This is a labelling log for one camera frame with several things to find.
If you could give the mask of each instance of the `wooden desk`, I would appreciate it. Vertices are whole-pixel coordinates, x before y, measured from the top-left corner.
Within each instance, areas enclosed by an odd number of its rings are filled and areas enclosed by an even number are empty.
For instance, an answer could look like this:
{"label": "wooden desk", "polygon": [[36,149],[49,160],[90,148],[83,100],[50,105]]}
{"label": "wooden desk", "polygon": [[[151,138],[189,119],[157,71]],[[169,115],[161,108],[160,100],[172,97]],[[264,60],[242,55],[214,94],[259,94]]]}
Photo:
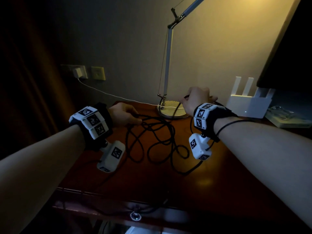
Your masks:
{"label": "wooden desk", "polygon": [[[155,106],[130,103],[140,114],[158,116]],[[175,140],[189,148],[188,138],[191,135],[189,125],[191,118],[172,121],[175,127]],[[143,128],[135,127],[133,132],[139,134]],[[120,140],[125,143],[127,129],[114,131],[107,140]],[[157,132],[160,139],[169,138],[169,131],[163,128]],[[157,142],[152,132],[141,137],[145,151]],[[157,145],[151,152],[153,160],[164,159],[170,146]],[[175,173],[166,161],[161,165],[151,164],[145,155],[142,163],[134,163],[130,159],[102,186],[93,189],[107,176],[96,168],[96,163],[85,165],[88,161],[98,160],[101,152],[84,152],[66,178],[52,196],[54,207],[67,210],[82,216],[97,219],[114,219],[127,225],[141,227],[167,227],[171,230],[194,231],[202,225],[207,228],[247,226],[299,228],[305,225],[289,210],[270,190],[262,185],[236,159],[222,143],[215,143],[212,156],[188,176]],[[132,156],[139,159],[142,150],[137,143]],[[174,164],[180,171],[187,171],[198,163],[192,152],[186,160],[174,154]],[[112,213],[133,209],[136,205],[144,208],[148,205],[159,206],[165,199],[166,205],[154,213],[143,215],[140,222],[133,222],[129,215],[107,217],[101,215],[89,204],[98,209]]]}

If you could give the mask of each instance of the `hand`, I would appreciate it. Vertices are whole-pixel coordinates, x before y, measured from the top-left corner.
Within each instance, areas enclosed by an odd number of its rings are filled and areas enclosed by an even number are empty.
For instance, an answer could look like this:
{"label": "hand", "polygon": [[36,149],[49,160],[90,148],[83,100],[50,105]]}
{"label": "hand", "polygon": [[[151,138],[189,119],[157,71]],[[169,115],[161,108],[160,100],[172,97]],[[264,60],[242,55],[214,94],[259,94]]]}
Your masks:
{"label": "hand", "polygon": [[216,96],[209,96],[209,88],[190,87],[186,95],[189,95],[189,98],[182,98],[179,102],[190,116],[194,115],[197,106],[203,103],[213,103],[218,99]]}
{"label": "hand", "polygon": [[132,105],[125,103],[117,103],[108,109],[113,120],[114,127],[121,127],[127,124],[140,125],[142,120],[135,118],[131,114],[138,114],[137,110]]}

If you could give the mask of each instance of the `person's left arm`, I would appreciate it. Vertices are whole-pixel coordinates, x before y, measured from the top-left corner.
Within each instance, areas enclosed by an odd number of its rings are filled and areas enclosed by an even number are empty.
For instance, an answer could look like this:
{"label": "person's left arm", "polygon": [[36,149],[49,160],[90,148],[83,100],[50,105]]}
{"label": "person's left arm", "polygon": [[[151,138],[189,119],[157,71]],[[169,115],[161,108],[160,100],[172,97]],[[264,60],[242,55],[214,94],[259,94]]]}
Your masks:
{"label": "person's left arm", "polygon": [[[133,106],[108,109],[114,127],[141,124]],[[19,233],[35,217],[67,174],[85,141],[78,125],[30,145],[0,161],[0,233]]]}

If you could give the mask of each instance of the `person's left hand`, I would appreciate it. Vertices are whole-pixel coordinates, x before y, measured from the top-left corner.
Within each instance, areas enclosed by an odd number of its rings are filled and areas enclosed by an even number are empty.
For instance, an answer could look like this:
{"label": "person's left hand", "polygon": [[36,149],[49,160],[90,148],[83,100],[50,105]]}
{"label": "person's left hand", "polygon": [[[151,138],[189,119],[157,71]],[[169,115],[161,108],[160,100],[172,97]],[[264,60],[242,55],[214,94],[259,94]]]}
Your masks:
{"label": "person's left hand", "polygon": [[121,127],[127,124],[141,125],[142,120],[135,118],[131,114],[138,114],[132,105],[125,103],[117,103],[108,109],[113,120],[114,127]]}

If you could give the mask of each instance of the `desk lamp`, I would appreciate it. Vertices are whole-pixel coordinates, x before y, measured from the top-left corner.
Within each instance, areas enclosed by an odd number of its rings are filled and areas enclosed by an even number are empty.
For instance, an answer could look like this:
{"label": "desk lamp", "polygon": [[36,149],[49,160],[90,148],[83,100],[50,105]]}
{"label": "desk lamp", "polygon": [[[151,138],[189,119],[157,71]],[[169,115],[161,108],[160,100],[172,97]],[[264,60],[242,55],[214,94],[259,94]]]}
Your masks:
{"label": "desk lamp", "polygon": [[179,102],[176,101],[166,101],[167,97],[167,89],[168,89],[168,79],[169,79],[169,68],[170,68],[170,57],[171,57],[171,46],[172,46],[172,36],[173,36],[173,28],[182,21],[185,17],[187,17],[199,4],[201,4],[204,0],[195,0],[180,16],[177,16],[175,13],[175,9],[171,8],[171,11],[174,15],[174,22],[168,25],[168,38],[167,38],[167,54],[166,54],[166,68],[165,68],[165,84],[163,90],[163,96],[158,94],[161,97],[161,101],[159,106],[157,106],[158,112],[160,115],[166,118],[184,118],[188,117],[185,113],[185,110],[182,105],[179,106],[177,110],[173,107],[177,107]]}

